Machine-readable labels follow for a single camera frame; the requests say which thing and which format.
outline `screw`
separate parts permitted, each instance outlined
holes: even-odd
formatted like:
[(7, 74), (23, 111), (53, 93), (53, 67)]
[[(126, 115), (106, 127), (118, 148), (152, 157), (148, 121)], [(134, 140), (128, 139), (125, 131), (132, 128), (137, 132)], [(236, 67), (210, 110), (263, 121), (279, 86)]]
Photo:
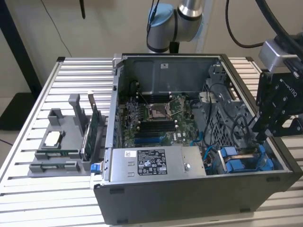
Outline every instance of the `screw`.
[(294, 77), (296, 77), (297, 79), (300, 77), (300, 75), (297, 72), (293, 73)]

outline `blue latch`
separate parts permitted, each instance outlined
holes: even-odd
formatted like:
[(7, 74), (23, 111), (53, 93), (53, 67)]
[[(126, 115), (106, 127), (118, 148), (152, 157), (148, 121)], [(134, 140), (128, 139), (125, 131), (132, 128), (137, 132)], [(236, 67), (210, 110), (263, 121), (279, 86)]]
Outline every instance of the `blue latch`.
[(101, 163), (94, 163), (90, 166), (90, 172), (99, 174), (101, 172)]

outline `green circuit board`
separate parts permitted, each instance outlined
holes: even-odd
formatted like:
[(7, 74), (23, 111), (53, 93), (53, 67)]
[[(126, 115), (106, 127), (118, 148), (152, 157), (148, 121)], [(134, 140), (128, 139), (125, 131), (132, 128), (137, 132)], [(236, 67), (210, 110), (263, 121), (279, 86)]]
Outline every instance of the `green circuit board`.
[(175, 131), (159, 132), (159, 143), (140, 144), (140, 147), (174, 146), (177, 144), (189, 146), (190, 142), (198, 137), (197, 126), (191, 113), (189, 101), (181, 94), (173, 94), (171, 101), (166, 104), (147, 105), (126, 102), (125, 105), (120, 107), (120, 114), (124, 148), (136, 147), (137, 144), (134, 143), (134, 139), (135, 134), (139, 132), (137, 128), (140, 126), (139, 120), (143, 122), (177, 120)]

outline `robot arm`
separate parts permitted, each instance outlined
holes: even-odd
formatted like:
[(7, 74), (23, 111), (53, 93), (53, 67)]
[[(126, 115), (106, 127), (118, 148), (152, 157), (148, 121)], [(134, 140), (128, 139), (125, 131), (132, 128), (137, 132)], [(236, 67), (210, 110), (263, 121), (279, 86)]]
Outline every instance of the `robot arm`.
[(159, 3), (151, 11), (147, 29), (150, 52), (166, 52), (170, 42), (192, 40), (202, 25), (201, 0), (183, 0), (177, 9)]

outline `blue drive bracket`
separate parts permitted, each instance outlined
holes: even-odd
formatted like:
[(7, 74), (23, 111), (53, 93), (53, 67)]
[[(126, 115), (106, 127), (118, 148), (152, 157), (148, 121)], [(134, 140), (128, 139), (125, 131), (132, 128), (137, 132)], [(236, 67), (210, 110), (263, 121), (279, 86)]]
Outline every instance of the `blue drive bracket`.
[[(238, 151), (235, 147), (225, 147), (220, 150), (224, 173), (245, 173), (257, 171), (270, 171), (274, 169), (272, 160), (267, 156), (265, 148), (262, 145), (258, 147), (257, 154), (238, 156)], [(248, 168), (246, 165), (255, 165), (255, 168)]]

